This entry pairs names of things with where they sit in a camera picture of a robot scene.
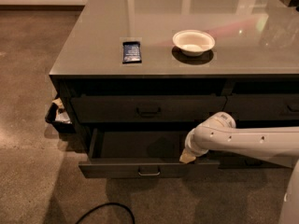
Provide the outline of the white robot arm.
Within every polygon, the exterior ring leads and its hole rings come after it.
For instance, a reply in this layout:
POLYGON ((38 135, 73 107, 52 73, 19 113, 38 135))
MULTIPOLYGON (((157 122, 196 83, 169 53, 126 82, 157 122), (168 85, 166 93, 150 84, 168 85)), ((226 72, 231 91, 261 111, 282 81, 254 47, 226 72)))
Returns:
POLYGON ((218 112, 187 134, 179 161, 190 163, 209 150, 292 167, 278 224, 299 224, 299 127, 237 129, 228 113, 218 112))

